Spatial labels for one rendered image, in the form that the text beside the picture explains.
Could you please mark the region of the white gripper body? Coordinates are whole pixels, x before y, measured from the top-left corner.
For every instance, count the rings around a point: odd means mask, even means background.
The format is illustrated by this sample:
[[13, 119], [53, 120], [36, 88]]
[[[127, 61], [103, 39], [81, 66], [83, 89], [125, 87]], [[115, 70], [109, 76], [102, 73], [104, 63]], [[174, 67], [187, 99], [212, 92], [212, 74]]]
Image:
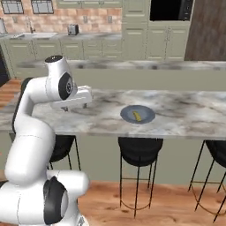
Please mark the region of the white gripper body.
[[64, 101], [52, 102], [50, 106], [55, 109], [67, 108], [72, 109], [76, 106], [83, 106], [93, 100], [93, 96], [89, 91], [79, 91], [75, 95], [70, 96]]

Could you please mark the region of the blue-grey round plate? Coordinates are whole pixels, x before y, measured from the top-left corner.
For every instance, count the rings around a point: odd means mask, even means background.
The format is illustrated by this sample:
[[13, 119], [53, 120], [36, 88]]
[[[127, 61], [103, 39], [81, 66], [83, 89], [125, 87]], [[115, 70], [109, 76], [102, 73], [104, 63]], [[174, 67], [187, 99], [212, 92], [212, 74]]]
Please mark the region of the blue-grey round plate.
[[[137, 121], [132, 114], [133, 111], [137, 111], [141, 116], [141, 121]], [[129, 105], [124, 107], [120, 112], [121, 118], [131, 124], [147, 124], [155, 119], [155, 113], [149, 107], [143, 105]]]

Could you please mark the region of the black bar stool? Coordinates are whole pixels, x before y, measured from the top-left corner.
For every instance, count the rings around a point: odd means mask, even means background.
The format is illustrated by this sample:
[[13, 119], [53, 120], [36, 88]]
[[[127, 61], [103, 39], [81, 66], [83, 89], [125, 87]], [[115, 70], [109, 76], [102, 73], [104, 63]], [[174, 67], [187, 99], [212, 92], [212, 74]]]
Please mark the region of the black bar stool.
[[[207, 172], [206, 179], [204, 181], [195, 181], [194, 180], [195, 174], [196, 174], [197, 168], [200, 163], [200, 157], [202, 155], [204, 146], [207, 146], [207, 149], [212, 156], [212, 162], [211, 162], [210, 168]], [[222, 176], [220, 183], [208, 181], [210, 173], [211, 173], [212, 168], [214, 167], [215, 163], [217, 163], [221, 167], [225, 168], [225, 172]], [[222, 211], [222, 207], [226, 203], [226, 186], [223, 184], [225, 178], [226, 178], [226, 140], [204, 140], [201, 144], [200, 152], [199, 152], [198, 159], [196, 161], [196, 164], [195, 164], [195, 167], [194, 167], [194, 170], [192, 173], [192, 178], [191, 178], [191, 181], [190, 181], [190, 184], [188, 187], [188, 191], [192, 191], [192, 194], [196, 200], [195, 210], [197, 210], [198, 207], [201, 207], [203, 210], [207, 211], [208, 213], [210, 213], [211, 215], [213, 215], [215, 217], [213, 222], [216, 221], [218, 216], [226, 215], [226, 210], [224, 212]], [[201, 189], [199, 196], [196, 196], [196, 194], [195, 194], [195, 191], [193, 188], [194, 184], [202, 185], [202, 189]], [[219, 192], [221, 189], [223, 189], [223, 191], [224, 191], [224, 198], [216, 213], [206, 209], [200, 202], [207, 185], [218, 185], [217, 192]]]
[[56, 143], [54, 146], [52, 156], [49, 160], [49, 164], [52, 164], [53, 162], [61, 161], [67, 156], [69, 167], [70, 169], [72, 169], [72, 163], [71, 163], [71, 157], [70, 157], [72, 144], [75, 144], [79, 170], [81, 170], [80, 159], [79, 159], [79, 147], [78, 147], [77, 138], [75, 135], [57, 135], [56, 136]]
[[[119, 206], [131, 209], [136, 215], [138, 210], [151, 207], [158, 154], [162, 149], [163, 139], [118, 137], [117, 142], [120, 150]], [[123, 177], [123, 162], [127, 162], [137, 168], [137, 176], [134, 178], [136, 181], [134, 207], [129, 207], [123, 201], [123, 181], [130, 180], [129, 177]], [[142, 167], [149, 167], [146, 181], [147, 188], [150, 190], [150, 196], [148, 203], [144, 207], [137, 207], [139, 181], [141, 180], [139, 173]]]

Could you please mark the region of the sage green base cupboards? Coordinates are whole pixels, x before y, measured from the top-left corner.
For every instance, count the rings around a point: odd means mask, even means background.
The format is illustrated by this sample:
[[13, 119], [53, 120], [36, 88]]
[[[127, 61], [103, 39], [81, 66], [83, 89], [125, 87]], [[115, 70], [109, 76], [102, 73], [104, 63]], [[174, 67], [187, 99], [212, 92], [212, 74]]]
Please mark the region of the sage green base cupboards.
[[42, 60], [52, 55], [63, 55], [69, 60], [82, 59], [121, 59], [120, 40], [104, 39], [47, 39], [19, 40], [10, 39], [6, 43], [15, 63]]

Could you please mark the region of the silver toaster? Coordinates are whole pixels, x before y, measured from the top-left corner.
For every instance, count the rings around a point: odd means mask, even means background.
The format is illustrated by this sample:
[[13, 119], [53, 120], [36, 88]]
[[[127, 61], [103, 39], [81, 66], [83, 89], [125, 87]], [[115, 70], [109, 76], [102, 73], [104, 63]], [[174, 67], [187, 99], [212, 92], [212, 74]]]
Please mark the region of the silver toaster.
[[77, 35], [79, 33], [79, 25], [78, 24], [70, 24], [67, 27], [68, 35]]

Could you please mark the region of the black floor appliance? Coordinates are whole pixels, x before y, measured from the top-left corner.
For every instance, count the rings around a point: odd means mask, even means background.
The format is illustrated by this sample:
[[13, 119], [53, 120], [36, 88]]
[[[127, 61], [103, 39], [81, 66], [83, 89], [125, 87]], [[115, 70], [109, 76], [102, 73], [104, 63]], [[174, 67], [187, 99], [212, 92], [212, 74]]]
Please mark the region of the black floor appliance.
[[4, 55], [0, 50], [0, 87], [9, 81], [8, 69], [4, 61]]

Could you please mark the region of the pale kitchen sink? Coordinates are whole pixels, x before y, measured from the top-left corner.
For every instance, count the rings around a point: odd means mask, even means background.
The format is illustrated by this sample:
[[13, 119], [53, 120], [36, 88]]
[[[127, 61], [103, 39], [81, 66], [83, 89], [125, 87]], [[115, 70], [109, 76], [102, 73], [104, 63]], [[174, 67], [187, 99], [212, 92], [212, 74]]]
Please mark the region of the pale kitchen sink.
[[43, 39], [43, 38], [51, 38], [55, 36], [57, 33], [21, 33], [21, 34], [14, 34], [11, 36], [10, 39], [19, 39], [19, 38], [35, 38], [35, 39]]

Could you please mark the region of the sage green tall cupboard unit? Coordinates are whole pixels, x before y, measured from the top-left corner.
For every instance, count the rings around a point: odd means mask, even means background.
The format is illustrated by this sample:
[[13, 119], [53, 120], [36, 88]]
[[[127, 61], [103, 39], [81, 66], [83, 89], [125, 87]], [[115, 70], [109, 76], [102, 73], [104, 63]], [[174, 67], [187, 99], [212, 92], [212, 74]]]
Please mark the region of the sage green tall cupboard unit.
[[151, 0], [123, 0], [123, 59], [184, 61], [189, 21], [151, 21]]

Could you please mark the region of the silver tap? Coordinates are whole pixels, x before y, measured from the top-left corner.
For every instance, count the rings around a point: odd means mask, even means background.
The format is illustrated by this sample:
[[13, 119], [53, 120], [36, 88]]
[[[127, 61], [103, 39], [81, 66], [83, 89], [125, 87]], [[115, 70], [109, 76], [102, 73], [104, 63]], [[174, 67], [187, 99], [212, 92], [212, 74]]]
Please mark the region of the silver tap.
[[26, 25], [27, 25], [27, 27], [29, 28], [30, 33], [33, 34], [33, 33], [35, 32], [35, 28], [32, 27], [30, 18], [29, 18], [28, 16], [26, 16]]

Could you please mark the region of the dark framed window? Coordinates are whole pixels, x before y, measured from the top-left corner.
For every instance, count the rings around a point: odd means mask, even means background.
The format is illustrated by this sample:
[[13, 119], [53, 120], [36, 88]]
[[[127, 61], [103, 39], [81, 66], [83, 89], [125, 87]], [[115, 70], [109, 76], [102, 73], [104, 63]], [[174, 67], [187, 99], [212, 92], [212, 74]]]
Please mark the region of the dark framed window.
[[51, 0], [31, 0], [34, 14], [53, 14], [53, 4]]
[[1, 0], [4, 14], [23, 14], [21, 0]]

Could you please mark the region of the pale grey countertop appliance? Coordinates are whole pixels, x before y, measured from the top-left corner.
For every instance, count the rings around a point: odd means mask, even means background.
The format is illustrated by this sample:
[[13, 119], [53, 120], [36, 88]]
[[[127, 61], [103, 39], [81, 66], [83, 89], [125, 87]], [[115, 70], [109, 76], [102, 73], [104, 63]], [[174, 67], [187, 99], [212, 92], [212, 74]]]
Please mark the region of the pale grey countertop appliance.
[[7, 34], [4, 19], [0, 18], [0, 34]]

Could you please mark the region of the black built-in microwave oven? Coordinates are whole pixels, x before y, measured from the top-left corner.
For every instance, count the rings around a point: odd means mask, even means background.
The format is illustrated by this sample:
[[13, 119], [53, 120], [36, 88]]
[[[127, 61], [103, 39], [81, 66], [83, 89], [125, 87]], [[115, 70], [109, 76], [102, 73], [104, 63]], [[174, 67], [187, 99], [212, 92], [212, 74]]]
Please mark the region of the black built-in microwave oven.
[[151, 0], [151, 21], [189, 21], [193, 0]]

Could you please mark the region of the dark wooden tall panel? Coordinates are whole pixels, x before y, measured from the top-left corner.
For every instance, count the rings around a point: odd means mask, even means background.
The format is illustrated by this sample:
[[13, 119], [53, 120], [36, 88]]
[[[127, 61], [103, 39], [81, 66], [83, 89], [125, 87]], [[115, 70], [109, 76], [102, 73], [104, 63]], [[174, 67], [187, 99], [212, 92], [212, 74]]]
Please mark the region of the dark wooden tall panel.
[[226, 61], [226, 0], [195, 0], [187, 61]]

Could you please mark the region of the sage green wall cupboards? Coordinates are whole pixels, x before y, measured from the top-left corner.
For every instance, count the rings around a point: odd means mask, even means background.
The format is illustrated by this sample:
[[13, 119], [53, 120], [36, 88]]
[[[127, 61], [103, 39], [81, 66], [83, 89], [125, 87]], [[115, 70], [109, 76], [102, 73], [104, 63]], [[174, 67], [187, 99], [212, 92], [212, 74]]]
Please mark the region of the sage green wall cupboards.
[[56, 0], [58, 9], [121, 8], [122, 0]]

